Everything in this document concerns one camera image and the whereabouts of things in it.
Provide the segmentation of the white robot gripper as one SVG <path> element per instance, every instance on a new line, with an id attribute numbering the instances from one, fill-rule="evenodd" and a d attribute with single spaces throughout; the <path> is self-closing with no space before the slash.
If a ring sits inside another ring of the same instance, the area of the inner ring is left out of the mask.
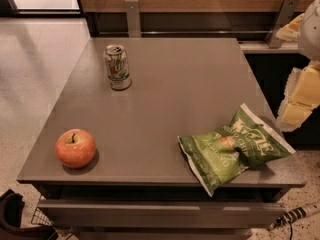
<path id="1" fill-rule="evenodd" d="M 310 60 L 320 60 L 320 0 L 314 0 L 302 13 L 281 27 L 276 38 L 298 41 L 299 52 Z M 303 69 L 294 67 L 288 76 L 277 123 L 283 132 L 302 126 L 320 106 L 320 63 L 311 61 Z"/>

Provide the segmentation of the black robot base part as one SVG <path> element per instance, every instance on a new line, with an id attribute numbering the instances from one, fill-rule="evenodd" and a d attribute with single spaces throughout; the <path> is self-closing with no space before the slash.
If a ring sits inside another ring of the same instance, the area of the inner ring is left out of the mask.
<path id="1" fill-rule="evenodd" d="M 21 226 L 23 196 L 8 189 L 0 196 L 0 240 L 57 240 L 51 226 Z"/>

